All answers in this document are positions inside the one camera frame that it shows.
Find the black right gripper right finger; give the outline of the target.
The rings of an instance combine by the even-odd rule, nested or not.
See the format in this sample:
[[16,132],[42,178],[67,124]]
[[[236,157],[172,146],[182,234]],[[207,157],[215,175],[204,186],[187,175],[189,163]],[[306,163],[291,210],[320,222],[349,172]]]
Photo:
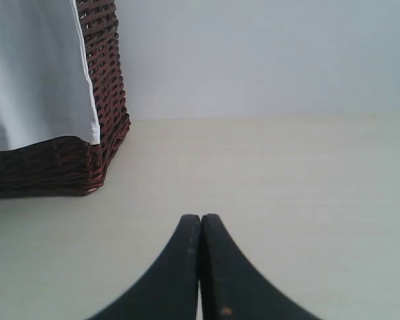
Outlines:
[[201,219],[200,289],[204,319],[318,318],[258,272],[216,214]]

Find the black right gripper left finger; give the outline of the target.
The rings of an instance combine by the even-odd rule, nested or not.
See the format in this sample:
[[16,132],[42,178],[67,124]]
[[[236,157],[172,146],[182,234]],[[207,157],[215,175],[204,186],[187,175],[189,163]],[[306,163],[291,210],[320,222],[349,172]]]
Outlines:
[[140,279],[92,319],[195,319],[201,221],[183,215],[164,250]]

